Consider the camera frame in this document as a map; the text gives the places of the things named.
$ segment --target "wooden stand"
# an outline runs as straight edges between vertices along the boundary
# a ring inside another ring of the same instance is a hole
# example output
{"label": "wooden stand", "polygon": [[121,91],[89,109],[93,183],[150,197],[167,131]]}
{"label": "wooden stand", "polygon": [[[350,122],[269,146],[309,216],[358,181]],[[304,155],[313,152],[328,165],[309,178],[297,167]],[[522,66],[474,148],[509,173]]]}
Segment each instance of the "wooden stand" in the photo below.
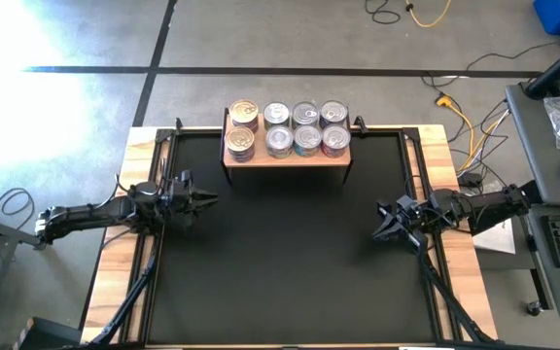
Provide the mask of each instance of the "wooden stand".
{"label": "wooden stand", "polygon": [[294,166],[338,166],[346,167],[347,170],[343,177],[343,184],[347,180],[349,175],[349,170],[351,169],[351,147],[347,148],[347,151],[341,157],[328,157],[323,151],[319,152],[312,157],[301,157],[292,151],[288,157],[276,158],[272,157],[267,152],[267,145],[265,141],[265,135],[267,130],[264,128],[263,114],[259,114],[259,129],[254,133],[254,156],[249,161],[238,162],[234,160],[230,153],[228,152],[228,146],[226,144],[226,134],[233,129],[232,119],[228,109],[224,112],[224,126],[222,128],[222,168],[226,174],[228,182],[231,183],[229,170],[232,168],[247,168],[247,167],[294,167]]}

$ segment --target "wooden table frame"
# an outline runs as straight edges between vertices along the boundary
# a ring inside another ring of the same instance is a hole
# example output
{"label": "wooden table frame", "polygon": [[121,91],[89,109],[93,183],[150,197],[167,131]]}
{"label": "wooden table frame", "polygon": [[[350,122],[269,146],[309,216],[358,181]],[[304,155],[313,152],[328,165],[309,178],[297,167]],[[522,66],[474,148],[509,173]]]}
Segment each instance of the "wooden table frame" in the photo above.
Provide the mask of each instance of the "wooden table frame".
{"label": "wooden table frame", "polygon": [[[414,148],[415,143],[409,138],[406,139],[407,157],[409,159],[412,182],[416,190],[417,199],[422,200],[425,198],[424,183],[422,181],[422,179],[425,178],[429,179],[428,184],[433,190],[458,190],[455,169],[442,125],[371,125],[368,129],[401,130],[409,127],[418,130],[418,135],[416,136],[419,142],[417,144],[420,145],[419,150],[416,150]],[[156,176],[154,180],[158,180],[157,166],[152,165],[152,159],[157,157],[166,158],[170,153],[170,142],[160,142],[162,140],[159,140],[158,129],[166,129],[166,127],[133,127],[130,129],[121,169],[121,183],[125,187],[153,180],[149,179],[149,174],[151,172],[155,172]],[[180,129],[184,133],[199,133],[205,131],[217,133],[218,130],[221,131],[222,128],[182,127]],[[359,128],[357,126],[352,126],[352,132],[358,130]],[[168,135],[165,134],[160,137],[167,138]],[[106,230],[104,239],[110,239],[123,230],[124,227],[110,227]],[[141,255],[141,261],[144,263],[150,256],[153,244],[154,238],[152,236],[141,237],[128,233],[110,243],[110,245],[100,253],[95,277],[90,286],[91,294],[87,305],[86,318],[84,320],[82,341],[92,340],[114,316],[126,296],[131,280],[133,280],[133,272],[136,271],[137,275],[140,273],[140,266],[135,266],[133,263],[136,252],[138,256]],[[496,328],[485,293],[472,237],[467,233],[450,230],[441,235],[441,247],[445,255],[445,261],[439,262],[434,250],[430,252],[436,268],[439,268],[439,265],[442,263],[446,264],[447,270],[445,270],[445,272],[448,272],[447,277],[450,279],[455,297],[483,331],[496,338]],[[443,337],[445,339],[452,339],[454,338],[456,328],[451,327],[451,320],[448,315],[447,307],[439,293],[437,291],[435,291],[435,293],[437,314],[439,315],[439,323],[441,324]],[[145,294],[146,291],[138,298],[131,312],[130,319],[122,327],[123,329],[126,328],[127,332],[121,333],[122,330],[119,330],[119,334],[114,337],[112,342],[138,341],[140,336],[143,337],[140,330],[144,329],[141,327],[142,321],[145,319],[145,315],[142,315],[144,301],[146,300],[152,303],[152,299],[146,297]],[[373,347],[394,345],[399,344],[307,344],[304,345],[304,347]],[[213,345],[212,347],[244,348],[273,346],[274,345],[266,344],[261,346]],[[172,346],[149,345],[148,347],[170,348]],[[199,348],[205,347],[205,345],[174,345],[174,347]]]}

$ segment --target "wheel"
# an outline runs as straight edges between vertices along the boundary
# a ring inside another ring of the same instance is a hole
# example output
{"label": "wheel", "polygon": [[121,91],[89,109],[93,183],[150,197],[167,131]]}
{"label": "wheel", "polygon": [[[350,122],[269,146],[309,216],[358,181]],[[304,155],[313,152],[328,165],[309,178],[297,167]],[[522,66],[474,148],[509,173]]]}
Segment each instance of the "wheel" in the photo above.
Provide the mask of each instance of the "wheel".
{"label": "wheel", "polygon": [[539,301],[529,302],[526,305],[526,312],[531,316],[534,317],[540,316],[542,311],[543,311],[542,304]]}

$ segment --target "black mat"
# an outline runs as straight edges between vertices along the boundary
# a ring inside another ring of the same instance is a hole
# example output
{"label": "black mat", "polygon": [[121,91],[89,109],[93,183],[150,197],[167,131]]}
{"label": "black mat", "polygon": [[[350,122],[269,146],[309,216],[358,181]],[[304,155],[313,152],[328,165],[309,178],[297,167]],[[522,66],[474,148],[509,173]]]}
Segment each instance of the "black mat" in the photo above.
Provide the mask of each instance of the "black mat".
{"label": "black mat", "polygon": [[220,202],[183,238],[163,238],[149,343],[305,344],[433,341],[416,258],[374,247],[375,200],[403,195],[396,136],[353,139],[338,168],[239,169],[220,140],[178,147],[178,169]]}

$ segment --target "white paper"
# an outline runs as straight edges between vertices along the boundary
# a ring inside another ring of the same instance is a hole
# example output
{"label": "white paper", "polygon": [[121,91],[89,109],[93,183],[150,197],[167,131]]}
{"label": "white paper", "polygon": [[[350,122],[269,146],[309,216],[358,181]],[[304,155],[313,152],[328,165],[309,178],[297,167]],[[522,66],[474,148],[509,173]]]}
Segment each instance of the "white paper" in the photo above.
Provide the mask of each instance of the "white paper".
{"label": "white paper", "polygon": [[507,219],[496,226],[485,230],[474,236],[474,247],[515,254],[515,243],[513,242],[513,228],[511,219]]}

